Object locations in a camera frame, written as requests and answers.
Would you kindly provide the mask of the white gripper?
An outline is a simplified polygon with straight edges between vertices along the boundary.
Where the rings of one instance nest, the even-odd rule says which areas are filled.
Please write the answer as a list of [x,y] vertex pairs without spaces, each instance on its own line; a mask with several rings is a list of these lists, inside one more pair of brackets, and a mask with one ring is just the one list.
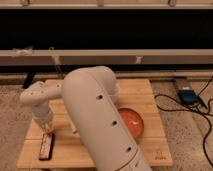
[[[41,127],[41,130],[43,133],[46,133],[46,129],[43,125],[45,124],[49,124],[50,122],[53,121],[53,113],[49,112],[40,116],[33,116],[34,121]],[[54,132],[54,127],[53,126],[49,126],[47,129],[47,133],[51,134]]]

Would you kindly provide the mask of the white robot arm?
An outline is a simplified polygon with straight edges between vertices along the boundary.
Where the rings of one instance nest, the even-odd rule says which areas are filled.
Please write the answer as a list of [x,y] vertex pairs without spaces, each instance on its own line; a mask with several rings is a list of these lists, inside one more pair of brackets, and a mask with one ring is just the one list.
[[52,86],[36,82],[20,100],[44,128],[52,119],[48,102],[62,99],[98,171],[152,171],[115,107],[117,92],[114,72],[98,66],[76,69]]

